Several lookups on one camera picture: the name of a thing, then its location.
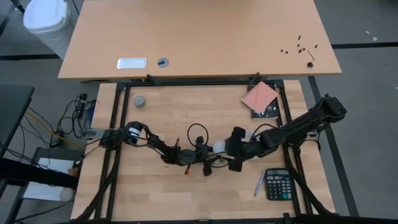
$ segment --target calculator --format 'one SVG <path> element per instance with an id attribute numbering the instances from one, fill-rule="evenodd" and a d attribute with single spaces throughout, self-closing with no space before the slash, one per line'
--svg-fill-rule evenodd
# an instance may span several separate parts
<path id="1" fill-rule="evenodd" d="M 292 179 L 287 169 L 267 169 L 265 179 L 268 200 L 292 199 Z"/>

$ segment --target notebook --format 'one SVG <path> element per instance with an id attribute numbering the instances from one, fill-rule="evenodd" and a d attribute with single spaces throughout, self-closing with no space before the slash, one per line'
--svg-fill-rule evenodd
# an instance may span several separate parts
<path id="1" fill-rule="evenodd" d="M 251 116 L 255 118 L 277 118 L 277 97 L 278 93 L 264 82 L 256 86 L 248 86 L 248 93 L 241 99 L 250 109 Z"/>

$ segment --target wooden tabletop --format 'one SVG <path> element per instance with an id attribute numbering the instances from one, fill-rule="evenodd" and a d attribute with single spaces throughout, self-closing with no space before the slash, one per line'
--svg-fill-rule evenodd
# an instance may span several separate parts
<path id="1" fill-rule="evenodd" d="M 284 83 L 292 117 L 296 118 L 307 111 L 300 82 L 289 80 Z M 100 86 L 93 128 L 109 127 L 115 88 L 115 84 Z M 176 139 L 180 138 L 181 147 L 189 149 L 193 147 L 188 143 L 187 129 L 192 123 L 201 123 L 208 129 L 209 145 L 213 145 L 215 140 L 228 138 L 234 126 L 253 131 L 264 122 L 276 124 L 274 120 L 251 119 L 250 111 L 240 101 L 245 92 L 246 86 L 243 85 L 134 87 L 131 88 L 130 99 L 142 95 L 146 105 L 137 109 L 130 101 L 126 121 L 147 124 L 168 145 L 174 145 Z M 192 128 L 190 137 L 193 141 L 199 135 L 206 138 L 202 129 Z M 96 143 L 90 145 L 87 151 L 94 147 Z M 333 211 L 316 144 L 307 141 L 301 149 L 308 186 L 324 206 Z M 104 149 L 98 148 L 85 158 L 72 218 L 79 216 L 94 197 L 103 157 Z M 186 167 L 164 164 L 152 149 L 124 144 L 113 220 L 279 218 L 284 212 L 294 216 L 291 201 L 267 200 L 264 187 L 257 197 L 253 197 L 257 182 L 266 168 L 284 167 L 281 148 L 261 159 L 246 161 L 242 172 L 233 172 L 224 167 L 213 169 L 213 173 L 205 177 L 202 167 L 202 164 L 195 164 L 190 169 L 190 175 L 184 175 Z M 299 189 L 298 194 L 304 211 Z M 106 211 L 107 198 L 108 194 L 103 211 Z"/>
<path id="2" fill-rule="evenodd" d="M 119 58 L 146 58 L 146 68 L 117 69 Z M 167 58 L 169 65 L 160 68 L 160 58 Z M 313 0 L 85 1 L 58 77 L 232 77 L 257 72 L 341 73 Z"/>

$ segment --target robotic arm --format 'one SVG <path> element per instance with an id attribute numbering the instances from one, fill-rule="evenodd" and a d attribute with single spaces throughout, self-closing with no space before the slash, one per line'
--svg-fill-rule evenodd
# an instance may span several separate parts
<path id="1" fill-rule="evenodd" d="M 240 172 L 244 161 L 257 157 L 264 157 L 274 152 L 279 145 L 287 142 L 292 145 L 301 144 L 307 137 L 307 133 L 315 129 L 342 120 L 346 110 L 335 97 L 326 95 L 307 113 L 285 124 L 281 128 L 272 128 L 259 134 L 253 134 L 248 142 L 242 141 L 246 131 L 243 128 L 235 127 L 231 137 L 225 140 L 223 154 L 229 157 L 229 169 Z M 142 130 L 146 133 L 146 138 L 140 138 Z M 143 139 L 146 144 L 138 145 L 138 139 Z M 198 162 L 204 163 L 204 175 L 211 174 L 211 163 L 218 159 L 221 154 L 213 154 L 213 148 L 204 144 L 200 136 L 196 140 L 195 150 L 182 149 L 178 145 L 178 140 L 174 146 L 167 146 L 152 133 L 147 125 L 137 121 L 128 123 L 119 130 L 109 129 L 103 134 L 100 141 L 102 147 L 114 147 L 122 142 L 134 146 L 147 146 L 160 154 L 160 158 L 167 164 L 179 166 L 189 166 Z"/>

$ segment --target floor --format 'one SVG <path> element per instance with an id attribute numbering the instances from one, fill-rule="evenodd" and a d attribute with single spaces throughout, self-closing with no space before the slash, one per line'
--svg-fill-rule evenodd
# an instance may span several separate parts
<path id="1" fill-rule="evenodd" d="M 21 1 L 26 7 L 29 0 Z M 75 0 L 78 10 L 83 0 Z M 332 44 L 393 42 L 398 40 L 398 1 L 395 0 L 315 0 L 323 25 Z M 8 0 L 0 0 L 0 22 L 11 8 Z M 77 13 L 72 8 L 72 23 Z M 0 55 L 52 54 L 22 25 L 22 15 L 12 13 L 2 36 Z M 398 219 L 396 200 L 396 170 L 398 165 L 398 138 L 394 130 L 398 123 L 398 58 L 397 48 L 336 50 L 343 71 L 342 76 L 317 78 L 321 94 L 338 97 L 348 110 L 347 117 L 333 125 L 346 173 L 362 217 Z M 62 61 L 25 60 L 0 61 L 0 83 L 25 84 L 35 87 L 33 109 L 52 124 L 56 124 L 68 101 L 80 93 L 94 99 L 97 83 L 81 84 L 78 81 L 58 80 Z M 307 78 L 300 78 L 307 106 L 315 103 Z M 26 121 L 22 124 L 29 128 Z M 84 144 L 82 139 L 74 139 Z M 25 134 L 26 152 L 33 155 L 40 140 Z M 336 211 L 347 215 L 345 200 L 337 178 L 326 137 L 321 136 L 322 161 L 330 186 Z M 22 151 L 20 129 L 9 146 Z M 14 200 L 16 187 L 8 187 L 0 200 L 0 223 L 5 221 L 8 208 Z M 59 205 L 57 202 L 25 201 L 19 213 L 24 217 Z M 57 223 L 69 219 L 72 205 L 63 207 L 25 223 Z"/>

